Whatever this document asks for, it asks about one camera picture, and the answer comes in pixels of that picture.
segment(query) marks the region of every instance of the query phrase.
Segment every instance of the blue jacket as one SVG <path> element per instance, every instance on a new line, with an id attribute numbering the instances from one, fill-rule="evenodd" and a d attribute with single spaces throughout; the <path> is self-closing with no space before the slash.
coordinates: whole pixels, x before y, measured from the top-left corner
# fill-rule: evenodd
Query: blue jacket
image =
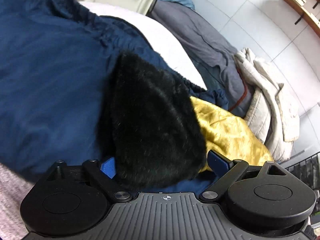
<path id="1" fill-rule="evenodd" d="M 102 91 L 122 51 L 179 75 L 122 19 L 74 0 L 0 0 L 0 162 L 36 181 L 58 159 L 100 159 Z M 215 103 L 217 93 L 185 83 Z"/>

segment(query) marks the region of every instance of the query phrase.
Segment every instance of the black faux fur fabric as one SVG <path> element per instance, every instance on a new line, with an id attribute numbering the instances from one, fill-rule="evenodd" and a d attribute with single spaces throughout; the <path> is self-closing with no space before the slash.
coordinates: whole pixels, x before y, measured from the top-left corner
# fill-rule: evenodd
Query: black faux fur fabric
<path id="1" fill-rule="evenodd" d="M 192 179 L 205 165 L 206 144 L 187 87 L 137 55 L 116 65 L 111 102 L 116 172 L 131 190 Z"/>

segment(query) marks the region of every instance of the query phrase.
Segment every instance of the pink fabric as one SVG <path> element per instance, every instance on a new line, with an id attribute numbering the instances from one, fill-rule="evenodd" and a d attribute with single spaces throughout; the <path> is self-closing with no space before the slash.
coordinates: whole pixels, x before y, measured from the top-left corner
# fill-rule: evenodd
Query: pink fabric
<path id="1" fill-rule="evenodd" d="M 20 240 L 28 233 L 20 216 L 20 204 L 32 187 L 32 183 L 0 163 L 0 237 L 3 240 Z"/>

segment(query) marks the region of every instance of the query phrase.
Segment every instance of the clothing pile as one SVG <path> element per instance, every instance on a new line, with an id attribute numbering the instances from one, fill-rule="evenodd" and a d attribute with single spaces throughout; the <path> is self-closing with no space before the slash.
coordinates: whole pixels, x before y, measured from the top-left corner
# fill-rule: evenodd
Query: clothing pile
<path id="1" fill-rule="evenodd" d="M 19 216 L 21 200 L 52 163 L 105 161 L 113 151 L 109 109 L 103 112 L 103 151 L 97 123 L 102 102 L 111 101 L 116 68 L 126 53 L 173 77 L 178 86 L 170 93 L 186 89 L 207 153 L 214 150 L 250 165 L 290 156 L 299 117 L 268 63 L 250 50 L 237 52 L 196 12 L 176 2 L 156 3 L 150 17 L 157 22 L 109 5 L 82 4 L 0 0 L 3 240 L 27 233 Z M 154 105 L 146 102 L 146 107 Z M 208 164 L 204 170 L 194 179 L 157 190 L 201 192 L 218 179 Z"/>

